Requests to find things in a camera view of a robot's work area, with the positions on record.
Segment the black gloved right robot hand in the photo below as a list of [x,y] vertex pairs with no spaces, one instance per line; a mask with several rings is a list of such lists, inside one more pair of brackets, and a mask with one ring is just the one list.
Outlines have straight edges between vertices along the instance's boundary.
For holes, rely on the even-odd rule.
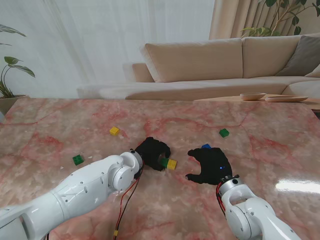
[[197,184],[218,185],[225,176],[232,176],[232,167],[229,160],[218,147],[196,148],[189,150],[189,156],[200,163],[200,174],[187,174],[187,180]]

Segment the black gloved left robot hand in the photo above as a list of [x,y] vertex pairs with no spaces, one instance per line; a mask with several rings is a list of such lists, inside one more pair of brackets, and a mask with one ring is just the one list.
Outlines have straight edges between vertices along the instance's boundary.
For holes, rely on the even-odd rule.
[[165,158],[169,158],[171,155],[171,150],[166,143],[154,139],[151,136],[147,137],[135,151],[139,153],[145,165],[160,172],[164,170],[165,167],[159,163],[159,158],[163,155]]

